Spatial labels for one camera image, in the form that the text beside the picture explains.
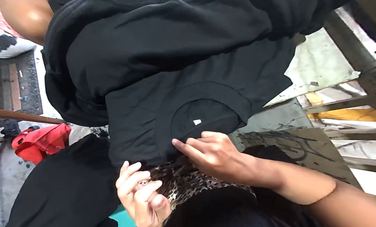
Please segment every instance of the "clothing tag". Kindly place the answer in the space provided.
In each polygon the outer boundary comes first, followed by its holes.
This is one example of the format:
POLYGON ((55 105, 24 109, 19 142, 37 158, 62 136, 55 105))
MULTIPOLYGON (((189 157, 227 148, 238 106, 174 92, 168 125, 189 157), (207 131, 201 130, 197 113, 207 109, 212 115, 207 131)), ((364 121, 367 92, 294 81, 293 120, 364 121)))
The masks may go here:
POLYGON ((202 121, 199 119, 199 120, 194 120, 194 124, 195 125, 198 125, 198 124, 200 124, 200 123, 202 123, 202 121))

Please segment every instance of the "teal object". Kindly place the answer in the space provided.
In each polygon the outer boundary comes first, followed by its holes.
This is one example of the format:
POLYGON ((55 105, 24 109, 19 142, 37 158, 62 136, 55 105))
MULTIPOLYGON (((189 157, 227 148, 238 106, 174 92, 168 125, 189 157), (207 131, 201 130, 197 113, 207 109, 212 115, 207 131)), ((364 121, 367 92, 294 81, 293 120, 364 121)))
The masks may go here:
POLYGON ((136 227, 135 222, 129 217, 125 208, 121 205, 110 215, 110 219, 114 219, 118 222, 118 227, 136 227))

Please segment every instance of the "leopard print shirt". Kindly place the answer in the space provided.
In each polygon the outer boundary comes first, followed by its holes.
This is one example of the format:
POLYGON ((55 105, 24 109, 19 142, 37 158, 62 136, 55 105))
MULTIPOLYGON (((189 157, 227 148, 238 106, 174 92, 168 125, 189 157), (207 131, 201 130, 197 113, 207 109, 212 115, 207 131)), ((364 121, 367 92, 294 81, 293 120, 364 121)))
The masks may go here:
POLYGON ((254 194, 252 189, 246 185, 227 183, 217 178, 202 173, 195 168, 187 159, 182 156, 174 164, 167 163, 150 170, 150 180, 143 181, 145 185, 151 181, 162 181, 162 186, 157 190, 164 195, 171 204, 171 212, 178 205, 183 204, 192 196, 201 193, 203 190, 211 190, 221 187, 238 187, 254 194))

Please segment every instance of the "red bag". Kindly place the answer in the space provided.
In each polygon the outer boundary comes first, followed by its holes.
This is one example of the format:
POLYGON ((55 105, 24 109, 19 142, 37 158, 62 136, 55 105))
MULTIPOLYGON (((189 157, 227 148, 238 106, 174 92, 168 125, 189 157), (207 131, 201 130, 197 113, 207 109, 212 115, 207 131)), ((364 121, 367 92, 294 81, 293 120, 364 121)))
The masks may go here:
POLYGON ((28 128, 13 139, 17 156, 37 165, 46 156, 69 146, 71 127, 65 123, 34 130, 28 128))

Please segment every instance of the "forearm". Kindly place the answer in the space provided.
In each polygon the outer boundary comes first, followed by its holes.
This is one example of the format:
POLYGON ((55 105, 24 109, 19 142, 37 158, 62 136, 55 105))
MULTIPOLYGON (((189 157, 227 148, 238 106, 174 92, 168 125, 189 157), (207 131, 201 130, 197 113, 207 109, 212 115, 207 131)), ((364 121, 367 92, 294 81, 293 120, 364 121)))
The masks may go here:
POLYGON ((261 168, 258 173, 265 174, 268 180, 259 185, 259 178, 254 176, 253 186, 270 188, 298 204, 310 204, 311 212, 326 226, 376 227, 376 201, 366 193, 301 166, 256 160, 259 165, 251 171, 261 168))
POLYGON ((376 201, 341 181, 333 193, 309 207, 326 226, 376 227, 376 201))

